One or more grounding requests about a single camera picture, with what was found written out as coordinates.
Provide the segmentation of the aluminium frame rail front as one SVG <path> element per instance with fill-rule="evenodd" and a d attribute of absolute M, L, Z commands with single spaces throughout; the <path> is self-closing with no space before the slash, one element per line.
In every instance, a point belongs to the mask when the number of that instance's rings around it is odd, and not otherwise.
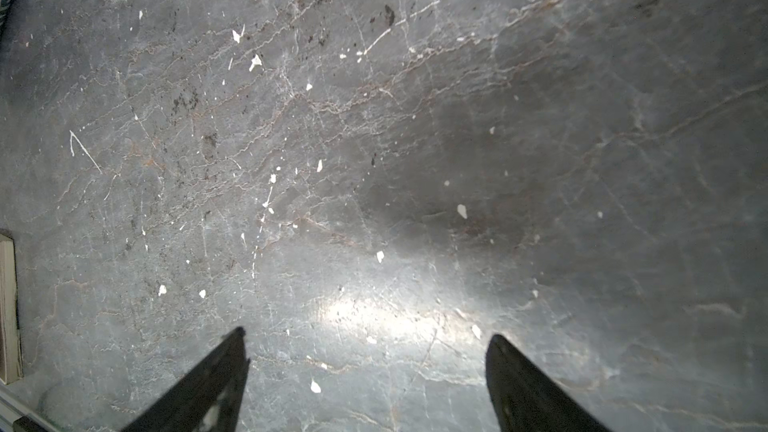
<path fill-rule="evenodd" d="M 16 397 L 1 384 L 1 432 L 59 432 L 60 429 Z"/>

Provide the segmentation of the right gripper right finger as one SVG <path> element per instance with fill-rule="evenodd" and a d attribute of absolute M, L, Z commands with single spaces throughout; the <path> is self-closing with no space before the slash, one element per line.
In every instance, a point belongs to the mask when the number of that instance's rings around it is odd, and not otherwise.
<path fill-rule="evenodd" d="M 609 431 L 500 334 L 489 341 L 485 376 L 502 431 Z"/>

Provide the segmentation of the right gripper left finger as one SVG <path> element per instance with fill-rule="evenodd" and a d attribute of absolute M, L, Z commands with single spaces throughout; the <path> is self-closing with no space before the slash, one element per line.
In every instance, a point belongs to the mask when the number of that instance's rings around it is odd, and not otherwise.
<path fill-rule="evenodd" d="M 133 420 L 126 431 L 235 432 L 250 360 L 238 326 L 192 370 Z"/>

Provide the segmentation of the blue book yellow label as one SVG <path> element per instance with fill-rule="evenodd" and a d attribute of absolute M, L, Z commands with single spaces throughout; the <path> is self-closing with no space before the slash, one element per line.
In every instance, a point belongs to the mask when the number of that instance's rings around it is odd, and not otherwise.
<path fill-rule="evenodd" d="M 15 247 L 10 237 L 1 235 L 1 382 L 14 383 L 23 377 L 20 328 L 18 322 L 18 284 Z"/>

